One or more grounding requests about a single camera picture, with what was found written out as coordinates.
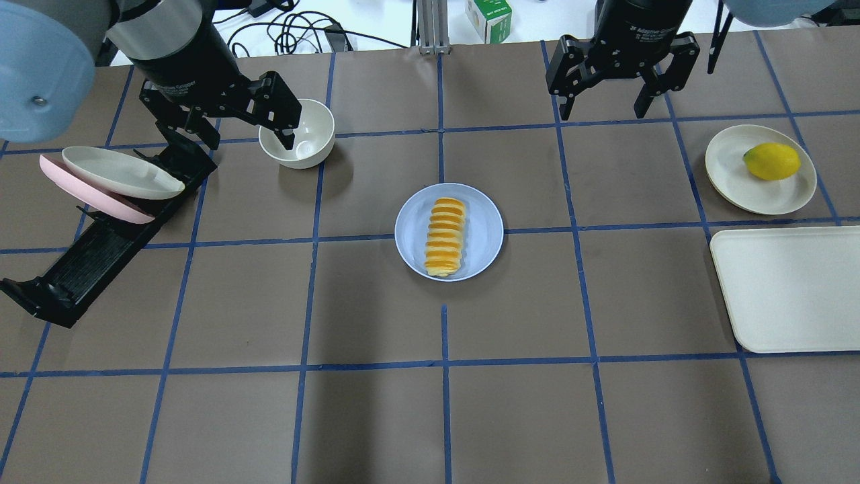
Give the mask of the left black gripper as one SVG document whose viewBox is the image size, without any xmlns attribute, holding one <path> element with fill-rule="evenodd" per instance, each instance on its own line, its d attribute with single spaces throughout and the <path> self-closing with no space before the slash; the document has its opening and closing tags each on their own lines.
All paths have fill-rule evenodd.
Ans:
<svg viewBox="0 0 860 484">
<path fill-rule="evenodd" d="M 293 148 L 302 113 L 298 98 L 276 71 L 251 82 L 217 28 L 198 27 L 176 52 L 136 58 L 134 65 L 146 79 L 139 100 L 169 130 L 194 134 L 216 150 L 220 134 L 209 118 L 236 118 L 263 126 L 283 148 Z"/>
</svg>

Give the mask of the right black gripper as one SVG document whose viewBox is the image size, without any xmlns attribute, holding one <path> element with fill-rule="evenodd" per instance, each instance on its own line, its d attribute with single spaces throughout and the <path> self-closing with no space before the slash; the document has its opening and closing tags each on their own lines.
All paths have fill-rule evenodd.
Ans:
<svg viewBox="0 0 860 484">
<path fill-rule="evenodd" d="M 594 36 L 590 41 L 562 36 L 556 44 L 546 83 L 559 101 L 562 120 L 569 120 L 575 98 L 595 80 L 635 79 L 643 86 L 634 103 L 637 119 L 648 112 L 655 98 L 681 91 L 700 53 L 691 32 L 679 31 L 691 1 L 599 1 L 594 9 Z M 669 67 L 658 74 L 654 67 L 671 56 Z"/>
</svg>

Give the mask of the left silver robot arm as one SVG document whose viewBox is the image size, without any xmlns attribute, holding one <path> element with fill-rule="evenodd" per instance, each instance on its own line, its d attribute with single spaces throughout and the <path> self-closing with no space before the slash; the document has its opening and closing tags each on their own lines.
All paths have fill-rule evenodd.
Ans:
<svg viewBox="0 0 860 484">
<path fill-rule="evenodd" d="M 292 149 L 302 106 L 273 71 L 250 80 L 213 25 L 246 1 L 3 1 L 2 139 L 53 140 L 94 83 L 105 40 L 144 74 L 139 97 L 165 138 L 181 130 L 217 149 L 213 118 L 273 132 Z"/>
</svg>

